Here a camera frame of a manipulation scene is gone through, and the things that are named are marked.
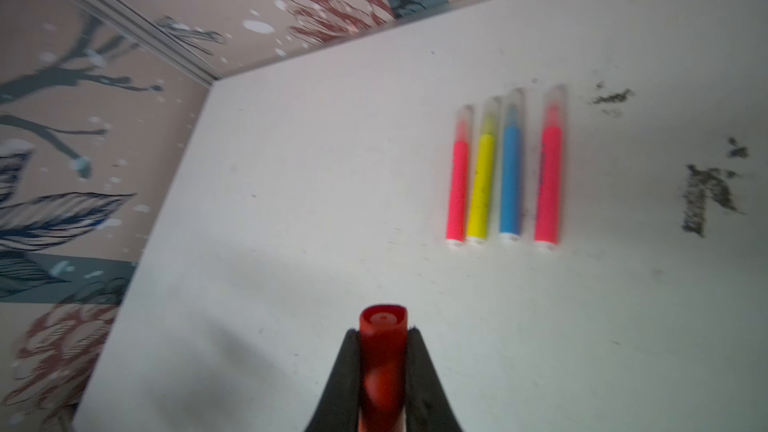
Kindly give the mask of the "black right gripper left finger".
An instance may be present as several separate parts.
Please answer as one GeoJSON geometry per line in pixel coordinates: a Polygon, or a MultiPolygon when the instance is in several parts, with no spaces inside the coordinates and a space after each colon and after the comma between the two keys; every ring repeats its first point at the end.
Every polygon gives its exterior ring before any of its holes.
{"type": "Polygon", "coordinates": [[[357,432],[361,383],[359,332],[350,329],[345,333],[318,405],[305,431],[357,432]]]}

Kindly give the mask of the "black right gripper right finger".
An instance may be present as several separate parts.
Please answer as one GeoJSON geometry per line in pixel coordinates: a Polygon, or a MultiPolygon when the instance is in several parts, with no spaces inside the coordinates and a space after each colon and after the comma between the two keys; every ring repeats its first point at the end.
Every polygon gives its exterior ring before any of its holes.
{"type": "Polygon", "coordinates": [[[421,332],[407,334],[405,429],[408,432],[461,432],[421,332]]]}

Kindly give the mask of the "red pen cap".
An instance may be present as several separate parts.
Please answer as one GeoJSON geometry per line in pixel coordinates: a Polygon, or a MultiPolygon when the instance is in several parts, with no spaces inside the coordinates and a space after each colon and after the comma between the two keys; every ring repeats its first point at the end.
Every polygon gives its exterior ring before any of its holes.
{"type": "Polygon", "coordinates": [[[361,431],[404,429],[407,321],[399,305],[373,305],[360,314],[361,431]]]}

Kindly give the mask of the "pink highlighter pen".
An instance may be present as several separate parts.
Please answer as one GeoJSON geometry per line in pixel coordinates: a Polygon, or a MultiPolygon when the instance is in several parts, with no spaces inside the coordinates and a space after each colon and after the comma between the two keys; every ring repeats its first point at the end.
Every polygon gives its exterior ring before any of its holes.
{"type": "Polygon", "coordinates": [[[465,240],[466,201],[470,142],[474,111],[471,106],[462,107],[457,115],[452,147],[451,185],[445,239],[452,247],[465,240]]]}

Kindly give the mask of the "yellow highlighter pen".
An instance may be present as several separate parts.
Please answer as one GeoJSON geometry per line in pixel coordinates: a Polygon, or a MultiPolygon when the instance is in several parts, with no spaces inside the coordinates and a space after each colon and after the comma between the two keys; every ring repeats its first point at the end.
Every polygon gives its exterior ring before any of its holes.
{"type": "Polygon", "coordinates": [[[479,123],[475,175],[467,227],[467,241],[473,245],[485,243],[488,236],[500,111],[500,98],[498,96],[489,98],[484,104],[479,123]]]}

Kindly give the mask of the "blue highlighter pen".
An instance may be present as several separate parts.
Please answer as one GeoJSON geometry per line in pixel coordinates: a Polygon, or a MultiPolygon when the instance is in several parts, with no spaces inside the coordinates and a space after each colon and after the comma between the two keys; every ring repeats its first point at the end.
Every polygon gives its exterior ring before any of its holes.
{"type": "Polygon", "coordinates": [[[522,120],[525,92],[512,90],[505,101],[503,116],[502,187],[500,205],[500,238],[507,243],[518,241],[522,231],[522,120]]]}

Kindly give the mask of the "pink-red highlighter pen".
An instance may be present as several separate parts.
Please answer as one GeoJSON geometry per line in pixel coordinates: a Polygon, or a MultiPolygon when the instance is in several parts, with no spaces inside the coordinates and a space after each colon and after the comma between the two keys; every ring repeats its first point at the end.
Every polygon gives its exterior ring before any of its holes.
{"type": "Polygon", "coordinates": [[[559,244],[566,96],[566,87],[557,85],[545,94],[544,101],[534,242],[545,250],[559,244]]]}

